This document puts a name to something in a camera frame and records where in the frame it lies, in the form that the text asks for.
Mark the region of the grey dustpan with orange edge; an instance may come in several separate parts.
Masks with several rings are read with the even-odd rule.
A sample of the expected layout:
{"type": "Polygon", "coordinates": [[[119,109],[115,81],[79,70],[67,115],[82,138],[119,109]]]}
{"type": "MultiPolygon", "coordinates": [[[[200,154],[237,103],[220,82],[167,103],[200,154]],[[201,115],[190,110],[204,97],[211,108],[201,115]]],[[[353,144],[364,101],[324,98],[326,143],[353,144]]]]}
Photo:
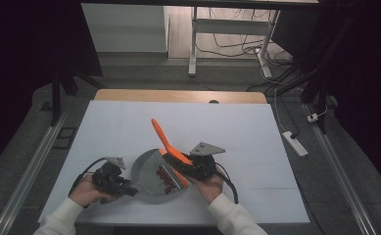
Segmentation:
{"type": "Polygon", "coordinates": [[[132,165],[130,171],[132,182],[138,188],[139,198],[147,204],[169,202],[189,187],[188,181],[164,160],[165,153],[166,151],[162,149],[149,150],[138,157],[132,165]],[[168,195],[165,194],[162,180],[156,174],[159,165],[166,170],[176,186],[176,189],[168,195]]]}

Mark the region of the white table cover sheet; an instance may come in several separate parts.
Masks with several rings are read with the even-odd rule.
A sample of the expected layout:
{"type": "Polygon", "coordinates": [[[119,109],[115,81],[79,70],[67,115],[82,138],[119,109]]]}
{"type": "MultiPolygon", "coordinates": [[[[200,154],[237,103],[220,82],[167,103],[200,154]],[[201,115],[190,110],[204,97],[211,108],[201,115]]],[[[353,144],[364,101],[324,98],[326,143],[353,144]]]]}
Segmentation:
{"type": "Polygon", "coordinates": [[[161,148],[153,119],[169,143],[183,153],[201,142],[222,148],[215,159],[235,185],[225,193],[238,196],[255,222],[308,222],[268,104],[92,101],[43,212],[51,213],[77,176],[97,159],[121,157],[132,165],[146,151],[161,148]]]}

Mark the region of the person's left hand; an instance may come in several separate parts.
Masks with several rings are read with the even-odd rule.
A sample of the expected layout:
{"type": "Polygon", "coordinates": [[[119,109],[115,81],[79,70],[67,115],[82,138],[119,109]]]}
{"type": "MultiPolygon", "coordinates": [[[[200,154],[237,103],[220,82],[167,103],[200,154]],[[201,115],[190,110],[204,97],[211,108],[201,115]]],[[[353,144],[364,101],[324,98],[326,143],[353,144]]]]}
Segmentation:
{"type": "Polygon", "coordinates": [[[92,173],[86,173],[69,194],[72,201],[84,208],[102,199],[112,201],[116,197],[98,190],[93,183],[92,173]]]}

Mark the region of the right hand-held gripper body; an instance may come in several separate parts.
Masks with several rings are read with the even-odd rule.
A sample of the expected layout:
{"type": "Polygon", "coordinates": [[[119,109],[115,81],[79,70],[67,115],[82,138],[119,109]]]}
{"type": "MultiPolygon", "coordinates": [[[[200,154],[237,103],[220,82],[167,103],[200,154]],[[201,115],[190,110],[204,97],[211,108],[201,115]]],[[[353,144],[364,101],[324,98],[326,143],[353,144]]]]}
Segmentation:
{"type": "Polygon", "coordinates": [[[215,173],[214,155],[224,152],[223,148],[200,142],[190,151],[189,159],[192,165],[187,170],[187,175],[200,181],[211,178],[215,173]]]}

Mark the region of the grey cabinet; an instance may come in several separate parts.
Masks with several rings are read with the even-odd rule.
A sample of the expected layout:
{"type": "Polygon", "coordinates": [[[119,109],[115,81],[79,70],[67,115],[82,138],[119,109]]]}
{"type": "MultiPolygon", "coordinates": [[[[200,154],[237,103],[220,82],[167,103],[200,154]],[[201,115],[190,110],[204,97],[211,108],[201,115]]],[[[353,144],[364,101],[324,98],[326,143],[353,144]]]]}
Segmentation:
{"type": "Polygon", "coordinates": [[[82,3],[81,7],[98,52],[167,52],[163,6],[82,3]]]}

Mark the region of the orange-handled brush with dark bristles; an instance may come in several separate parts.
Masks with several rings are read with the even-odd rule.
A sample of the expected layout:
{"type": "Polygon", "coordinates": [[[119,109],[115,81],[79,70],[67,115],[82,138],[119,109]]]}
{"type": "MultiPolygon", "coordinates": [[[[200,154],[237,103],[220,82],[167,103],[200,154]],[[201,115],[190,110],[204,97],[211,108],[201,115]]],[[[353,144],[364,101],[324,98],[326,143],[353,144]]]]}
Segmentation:
{"type": "Polygon", "coordinates": [[[161,126],[159,125],[157,120],[155,118],[152,118],[151,123],[152,123],[153,128],[156,131],[157,135],[159,136],[161,142],[163,143],[165,150],[167,151],[167,162],[169,162],[175,168],[177,168],[177,167],[191,167],[191,168],[193,168],[193,166],[194,166],[193,164],[186,164],[181,160],[181,158],[180,158],[181,152],[179,152],[173,146],[170,145],[170,143],[167,140],[166,135],[164,134],[163,129],[161,128],[161,126]]]}

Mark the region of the white power strip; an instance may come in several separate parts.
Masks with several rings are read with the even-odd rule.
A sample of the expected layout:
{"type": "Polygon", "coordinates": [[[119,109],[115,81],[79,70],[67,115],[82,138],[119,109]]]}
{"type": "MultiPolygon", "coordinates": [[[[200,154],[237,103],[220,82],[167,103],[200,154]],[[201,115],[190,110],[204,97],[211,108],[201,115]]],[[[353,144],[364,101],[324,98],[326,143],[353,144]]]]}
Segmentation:
{"type": "Polygon", "coordinates": [[[299,157],[304,157],[309,153],[291,131],[283,132],[282,136],[299,157]]]}

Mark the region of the person's right hand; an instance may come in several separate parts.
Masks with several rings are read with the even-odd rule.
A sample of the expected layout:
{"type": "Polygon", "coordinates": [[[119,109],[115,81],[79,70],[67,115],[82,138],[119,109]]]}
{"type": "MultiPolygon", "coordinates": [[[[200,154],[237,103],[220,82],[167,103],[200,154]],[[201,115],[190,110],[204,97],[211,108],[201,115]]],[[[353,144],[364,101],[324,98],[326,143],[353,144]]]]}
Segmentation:
{"type": "Polygon", "coordinates": [[[217,175],[207,181],[191,178],[190,181],[198,188],[202,198],[207,204],[211,204],[223,191],[223,180],[217,175]]]}

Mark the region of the black stand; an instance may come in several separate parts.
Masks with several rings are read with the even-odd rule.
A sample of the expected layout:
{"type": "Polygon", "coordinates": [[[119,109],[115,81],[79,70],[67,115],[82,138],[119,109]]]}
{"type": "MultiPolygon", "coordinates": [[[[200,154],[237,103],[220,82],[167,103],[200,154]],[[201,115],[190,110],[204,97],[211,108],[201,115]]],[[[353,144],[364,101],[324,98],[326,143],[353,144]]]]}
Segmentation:
{"type": "Polygon", "coordinates": [[[51,126],[55,126],[63,114],[61,89],[69,96],[77,94],[79,88],[74,81],[76,77],[85,81],[97,89],[105,89],[106,86],[93,78],[91,75],[74,67],[55,67],[52,72],[52,121],[51,126]]]}
{"type": "Polygon", "coordinates": [[[298,13],[294,20],[284,24],[284,39],[297,46],[294,65],[303,75],[275,91],[276,96],[306,83],[301,94],[303,103],[310,103],[318,96],[318,110],[325,110],[327,95],[328,67],[334,62],[342,40],[347,35],[356,16],[351,13],[314,14],[298,13]]]}

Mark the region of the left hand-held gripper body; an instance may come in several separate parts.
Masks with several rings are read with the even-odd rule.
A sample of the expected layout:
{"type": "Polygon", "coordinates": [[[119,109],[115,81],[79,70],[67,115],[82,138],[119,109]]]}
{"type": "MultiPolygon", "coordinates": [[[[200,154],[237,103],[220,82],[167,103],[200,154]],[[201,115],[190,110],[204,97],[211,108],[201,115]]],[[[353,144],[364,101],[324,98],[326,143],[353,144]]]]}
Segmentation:
{"type": "Polygon", "coordinates": [[[126,169],[123,158],[106,157],[105,163],[92,175],[92,181],[97,189],[110,195],[126,195],[128,180],[121,177],[121,172],[126,169]]]}

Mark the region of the wooden table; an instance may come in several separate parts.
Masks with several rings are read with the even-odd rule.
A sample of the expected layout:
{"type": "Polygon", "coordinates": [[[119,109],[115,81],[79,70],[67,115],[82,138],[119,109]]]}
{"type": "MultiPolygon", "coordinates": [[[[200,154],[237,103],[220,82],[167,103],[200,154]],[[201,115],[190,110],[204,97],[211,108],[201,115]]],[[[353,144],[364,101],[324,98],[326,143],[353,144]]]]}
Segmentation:
{"type": "Polygon", "coordinates": [[[100,89],[95,101],[173,102],[219,104],[266,104],[266,98],[258,92],[187,91],[145,89],[100,89]]]}

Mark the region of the white desk frame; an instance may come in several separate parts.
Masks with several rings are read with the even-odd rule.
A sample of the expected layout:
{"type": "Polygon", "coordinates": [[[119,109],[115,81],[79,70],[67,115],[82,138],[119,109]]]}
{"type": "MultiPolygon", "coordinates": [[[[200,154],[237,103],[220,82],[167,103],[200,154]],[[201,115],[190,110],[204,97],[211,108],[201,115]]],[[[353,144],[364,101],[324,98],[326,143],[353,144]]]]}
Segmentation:
{"type": "Polygon", "coordinates": [[[269,19],[266,22],[254,20],[225,20],[211,17],[208,17],[207,19],[199,18],[198,10],[199,7],[193,7],[191,14],[191,47],[188,66],[189,76],[196,75],[197,52],[199,51],[196,47],[197,35],[199,33],[211,33],[262,36],[262,46],[259,49],[255,49],[254,54],[260,63],[263,77],[272,78],[271,71],[265,59],[265,54],[279,15],[277,10],[268,11],[269,19]]]}

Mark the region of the aluminium rail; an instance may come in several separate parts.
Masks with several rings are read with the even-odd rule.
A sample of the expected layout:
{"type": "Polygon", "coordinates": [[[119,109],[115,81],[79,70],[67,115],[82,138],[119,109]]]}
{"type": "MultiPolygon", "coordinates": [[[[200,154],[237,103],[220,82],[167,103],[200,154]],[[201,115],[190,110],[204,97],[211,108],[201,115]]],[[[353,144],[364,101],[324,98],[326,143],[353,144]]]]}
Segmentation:
{"type": "Polygon", "coordinates": [[[68,110],[63,111],[54,121],[54,124],[47,128],[47,131],[26,167],[23,176],[0,214],[0,235],[9,234],[21,208],[23,207],[24,201],[37,178],[39,170],[42,168],[68,117],[68,114],[68,110]]]}
{"type": "Polygon", "coordinates": [[[312,122],[310,126],[312,127],[314,135],[330,165],[330,168],[336,178],[336,181],[339,184],[343,195],[351,208],[351,212],[355,218],[361,234],[378,235],[374,223],[369,217],[363,202],[355,190],[355,187],[353,186],[349,176],[344,170],[330,139],[321,131],[320,127],[315,122],[312,122]]]}

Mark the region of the pile of red crumbs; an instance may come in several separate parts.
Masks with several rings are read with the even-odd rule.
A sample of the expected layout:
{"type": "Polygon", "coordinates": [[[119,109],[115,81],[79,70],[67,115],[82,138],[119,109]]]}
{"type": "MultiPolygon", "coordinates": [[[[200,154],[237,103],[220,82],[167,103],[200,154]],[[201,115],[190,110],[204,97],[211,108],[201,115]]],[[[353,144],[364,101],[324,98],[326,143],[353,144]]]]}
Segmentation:
{"type": "Polygon", "coordinates": [[[173,190],[176,189],[172,178],[161,165],[158,166],[156,174],[159,176],[165,186],[164,191],[166,195],[170,194],[173,190]]]}

